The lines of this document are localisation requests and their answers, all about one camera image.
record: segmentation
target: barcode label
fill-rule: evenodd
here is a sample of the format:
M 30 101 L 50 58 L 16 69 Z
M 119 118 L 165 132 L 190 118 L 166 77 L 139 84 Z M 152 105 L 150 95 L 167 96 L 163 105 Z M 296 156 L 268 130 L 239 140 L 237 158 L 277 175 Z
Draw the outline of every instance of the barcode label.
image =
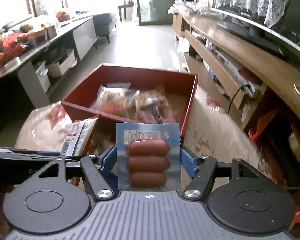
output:
M 70 138 L 66 138 L 66 141 L 65 143 L 63 144 L 63 147 L 62 147 L 62 150 L 61 150 L 61 154 L 66 154 L 67 150 L 68 150 L 68 147 L 69 147 L 69 144 L 72 140 Z
M 66 140 L 63 144 L 61 155 L 72 156 L 75 145 L 80 137 L 81 131 L 86 120 L 75 122 L 72 124 L 70 132 L 67 134 Z
M 124 144 L 139 139 L 161 139 L 160 131 L 124 130 Z

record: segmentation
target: sausage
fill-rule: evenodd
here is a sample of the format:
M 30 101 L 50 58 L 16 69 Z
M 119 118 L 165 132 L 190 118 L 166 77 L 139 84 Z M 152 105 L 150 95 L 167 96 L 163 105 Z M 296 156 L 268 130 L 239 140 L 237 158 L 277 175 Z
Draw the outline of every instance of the sausage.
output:
M 134 172 L 129 181 L 132 187 L 158 187 L 166 183 L 167 176 L 162 172 Z
M 169 167 L 169 160 L 163 156 L 132 156 L 127 162 L 130 172 L 163 172 Z
M 169 150 L 169 144 L 160 139 L 135 140 L 127 146 L 130 156 L 166 156 Z

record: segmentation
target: television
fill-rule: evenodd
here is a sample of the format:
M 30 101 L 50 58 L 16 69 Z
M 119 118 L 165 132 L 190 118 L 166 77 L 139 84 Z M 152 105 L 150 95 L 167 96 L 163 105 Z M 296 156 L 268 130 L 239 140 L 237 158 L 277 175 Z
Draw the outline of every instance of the television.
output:
M 220 27 L 269 53 L 287 58 L 289 46 L 300 52 L 300 0 L 289 0 L 283 16 L 271 27 L 265 24 L 265 16 L 252 13 L 249 8 L 242 8 L 242 6 L 239 8 L 229 4 L 217 7 L 215 3 L 213 8 L 227 15 L 224 21 L 218 22 Z M 283 42 L 276 42 L 268 33 Z

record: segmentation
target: gray table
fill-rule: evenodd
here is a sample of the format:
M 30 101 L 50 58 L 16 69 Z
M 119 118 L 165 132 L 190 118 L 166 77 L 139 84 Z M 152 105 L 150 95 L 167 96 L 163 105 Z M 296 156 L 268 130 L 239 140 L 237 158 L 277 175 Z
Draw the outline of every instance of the gray table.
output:
M 37 48 L 31 49 L 25 54 L 21 55 L 19 57 L 21 62 L 20 65 L 15 65 L 9 69 L 1 67 L 0 79 L 12 73 L 16 73 L 35 108 L 50 104 L 50 100 L 39 82 L 31 60 L 46 52 L 52 44 L 60 40 L 60 38 L 69 32 L 72 32 L 75 46 L 74 49 L 77 51 L 79 58 L 82 59 L 97 40 L 92 17 L 79 19 L 61 27 L 58 35 L 55 38 L 52 38 Z

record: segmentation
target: barcode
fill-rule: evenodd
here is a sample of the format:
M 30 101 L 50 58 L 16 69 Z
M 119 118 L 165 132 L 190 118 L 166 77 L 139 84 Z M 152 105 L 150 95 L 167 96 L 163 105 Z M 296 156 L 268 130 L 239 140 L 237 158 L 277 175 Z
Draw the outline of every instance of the barcode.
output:
M 124 144 L 139 139 L 161 139 L 160 131 L 124 130 Z
M 69 147 L 69 144 L 70 144 L 71 141 L 72 141 L 71 138 L 66 138 L 66 141 L 63 144 L 63 147 L 62 147 L 62 150 L 61 150 L 61 154 L 66 154 L 66 152 L 68 150 L 68 147 Z

